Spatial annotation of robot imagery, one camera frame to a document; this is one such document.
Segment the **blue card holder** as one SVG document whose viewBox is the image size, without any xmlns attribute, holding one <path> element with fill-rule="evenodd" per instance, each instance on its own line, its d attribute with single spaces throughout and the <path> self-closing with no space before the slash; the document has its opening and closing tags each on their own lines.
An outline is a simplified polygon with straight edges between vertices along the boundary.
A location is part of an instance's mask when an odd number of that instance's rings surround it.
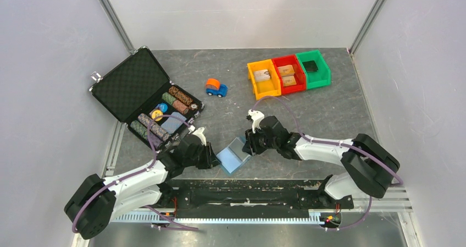
<svg viewBox="0 0 466 247">
<path fill-rule="evenodd" d="M 236 156 L 233 155 L 233 153 L 230 151 L 228 146 L 224 149 L 222 149 L 220 152 L 216 154 L 217 159 L 219 160 L 222 169 L 228 174 L 231 175 L 235 171 L 237 171 L 241 166 L 243 166 L 245 163 L 249 161 L 250 158 L 245 161 L 241 162 L 237 159 Z"/>
</svg>

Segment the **gold VIP card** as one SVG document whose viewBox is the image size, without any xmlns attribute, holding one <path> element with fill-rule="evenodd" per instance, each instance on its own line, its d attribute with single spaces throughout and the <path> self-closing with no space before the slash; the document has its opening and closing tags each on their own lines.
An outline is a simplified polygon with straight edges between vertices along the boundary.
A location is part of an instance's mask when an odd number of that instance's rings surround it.
<svg viewBox="0 0 466 247">
<path fill-rule="evenodd" d="M 282 83 L 284 87 L 294 86 L 297 84 L 295 77 L 292 75 L 282 77 Z"/>
</svg>

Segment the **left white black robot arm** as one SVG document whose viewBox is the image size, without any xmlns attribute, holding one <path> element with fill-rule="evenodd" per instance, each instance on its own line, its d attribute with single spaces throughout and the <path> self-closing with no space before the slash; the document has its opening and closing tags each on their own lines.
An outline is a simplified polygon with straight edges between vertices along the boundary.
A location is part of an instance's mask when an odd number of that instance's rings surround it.
<svg viewBox="0 0 466 247">
<path fill-rule="evenodd" d="M 88 176 L 64 207 L 71 229 L 84 239 L 98 235 L 117 217 L 140 207 L 168 206 L 173 189 L 168 181 L 185 168 L 211 169 L 220 164 L 204 136 L 185 135 L 178 144 L 155 153 L 141 167 L 108 178 Z"/>
</svg>

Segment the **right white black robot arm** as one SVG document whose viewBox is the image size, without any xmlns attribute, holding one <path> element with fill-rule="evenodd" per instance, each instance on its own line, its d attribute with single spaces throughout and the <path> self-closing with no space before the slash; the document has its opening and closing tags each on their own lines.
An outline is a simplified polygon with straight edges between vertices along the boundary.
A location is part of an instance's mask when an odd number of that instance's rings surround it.
<svg viewBox="0 0 466 247">
<path fill-rule="evenodd" d="M 321 183 L 317 199 L 324 207 L 332 207 L 354 193 L 381 199 L 392 181 L 399 179 L 398 160 L 367 134 L 353 139 L 322 139 L 289 132 L 276 117 L 266 117 L 260 111 L 249 111 L 247 119 L 252 126 L 245 132 L 244 152 L 255 156 L 275 150 L 288 160 L 321 161 L 345 169 Z"/>
</svg>

